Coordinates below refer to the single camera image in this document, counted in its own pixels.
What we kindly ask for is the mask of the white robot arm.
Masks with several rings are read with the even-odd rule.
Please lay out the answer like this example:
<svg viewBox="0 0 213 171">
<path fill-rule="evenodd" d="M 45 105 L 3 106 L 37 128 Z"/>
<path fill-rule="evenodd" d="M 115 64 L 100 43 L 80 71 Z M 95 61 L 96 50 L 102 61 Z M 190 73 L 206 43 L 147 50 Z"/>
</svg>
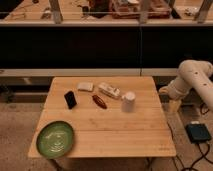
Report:
<svg viewBox="0 0 213 171">
<path fill-rule="evenodd" d="M 200 98 L 213 112 L 213 64 L 208 61 L 184 60 L 180 63 L 177 77 L 167 86 L 160 88 L 171 100 L 185 98 L 191 89 L 195 89 Z"/>
</svg>

